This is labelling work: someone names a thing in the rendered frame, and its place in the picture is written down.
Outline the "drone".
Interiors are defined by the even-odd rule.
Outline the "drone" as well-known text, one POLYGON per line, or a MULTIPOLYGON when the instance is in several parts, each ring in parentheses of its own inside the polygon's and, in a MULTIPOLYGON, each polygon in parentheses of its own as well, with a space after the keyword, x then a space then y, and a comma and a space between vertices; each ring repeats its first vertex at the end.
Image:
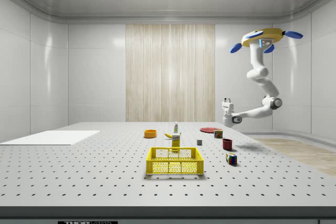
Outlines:
POLYGON ((265 39, 270 39, 271 46, 264 51, 264 53, 270 53, 274 50, 274 42, 278 42, 283 38, 283 36, 287 36, 294 39, 301 39, 303 37, 302 34, 295 32, 295 31, 282 31, 280 28, 264 28, 261 30, 252 31, 246 35, 244 35, 241 39, 241 43, 235 44, 231 49, 230 53, 235 53, 238 51, 242 46, 249 47, 249 43, 252 40, 258 40, 259 46, 265 44, 265 39))

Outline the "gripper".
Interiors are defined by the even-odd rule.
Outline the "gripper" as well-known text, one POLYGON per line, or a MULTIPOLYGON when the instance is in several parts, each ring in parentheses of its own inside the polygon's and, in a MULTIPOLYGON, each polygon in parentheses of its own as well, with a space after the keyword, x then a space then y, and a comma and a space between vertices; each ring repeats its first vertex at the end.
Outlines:
POLYGON ((225 98, 222 102, 222 108, 224 114, 232 114, 234 113, 234 105, 231 102, 230 98, 225 98))

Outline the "yellow basket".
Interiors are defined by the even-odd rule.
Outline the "yellow basket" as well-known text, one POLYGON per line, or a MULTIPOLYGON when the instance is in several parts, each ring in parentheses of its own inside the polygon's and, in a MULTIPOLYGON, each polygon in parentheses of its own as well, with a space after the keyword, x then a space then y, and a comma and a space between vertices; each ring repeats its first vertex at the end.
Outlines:
POLYGON ((146 174, 204 174, 204 159, 196 147, 151 147, 146 174))

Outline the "white board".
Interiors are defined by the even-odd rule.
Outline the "white board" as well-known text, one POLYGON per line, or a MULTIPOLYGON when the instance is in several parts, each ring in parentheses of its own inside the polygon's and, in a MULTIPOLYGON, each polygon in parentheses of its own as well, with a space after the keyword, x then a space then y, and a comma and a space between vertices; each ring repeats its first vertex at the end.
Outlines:
POLYGON ((44 131, 0 143, 0 145, 74 145, 100 131, 44 131))

